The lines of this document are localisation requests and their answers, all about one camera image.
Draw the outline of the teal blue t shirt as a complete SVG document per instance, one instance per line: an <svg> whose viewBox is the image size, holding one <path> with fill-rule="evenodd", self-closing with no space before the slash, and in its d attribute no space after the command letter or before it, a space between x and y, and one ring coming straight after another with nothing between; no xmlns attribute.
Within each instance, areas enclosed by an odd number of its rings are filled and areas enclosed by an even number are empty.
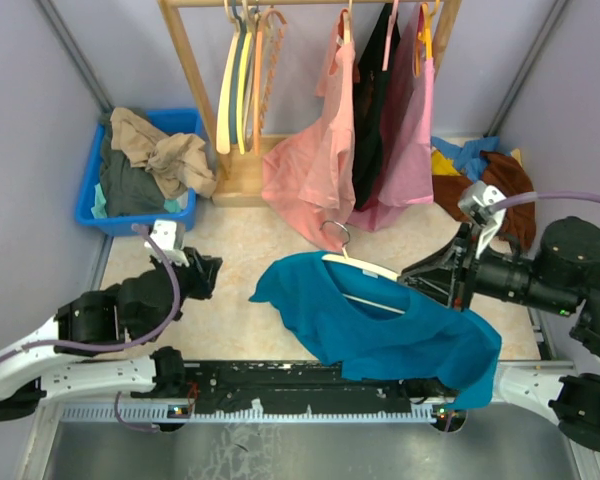
<svg viewBox="0 0 600 480"><path fill-rule="evenodd" d="M347 380L437 379L457 391L455 409L491 402L502 340L485 319L324 256L273 262L251 302L274 307L298 341L322 364L340 364Z"/></svg>

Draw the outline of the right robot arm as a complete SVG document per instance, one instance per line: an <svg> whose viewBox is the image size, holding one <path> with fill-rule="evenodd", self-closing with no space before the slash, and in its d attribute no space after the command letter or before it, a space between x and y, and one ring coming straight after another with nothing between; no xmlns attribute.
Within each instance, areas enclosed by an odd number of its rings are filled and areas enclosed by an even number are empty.
<svg viewBox="0 0 600 480"><path fill-rule="evenodd" d="M570 331L600 364L600 228L575 216L552 222L534 258L491 248L494 223L464 223L440 250L398 276L446 307L463 311L477 294L577 321ZM497 398L556 425L600 453L600 373L577 376L501 367Z"/></svg>

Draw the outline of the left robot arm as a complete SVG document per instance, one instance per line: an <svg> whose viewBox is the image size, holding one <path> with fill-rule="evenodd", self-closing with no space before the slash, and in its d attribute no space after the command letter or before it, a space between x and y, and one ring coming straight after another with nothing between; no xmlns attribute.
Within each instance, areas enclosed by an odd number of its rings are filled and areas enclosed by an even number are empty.
<svg viewBox="0 0 600 480"><path fill-rule="evenodd" d="M128 361L98 358L156 341L181 319L185 301L211 299L222 259L192 247L181 252L181 262L152 259L150 270L82 294L42 327L0 350L0 422L27 417L59 397L181 394L188 373L173 347Z"/></svg>

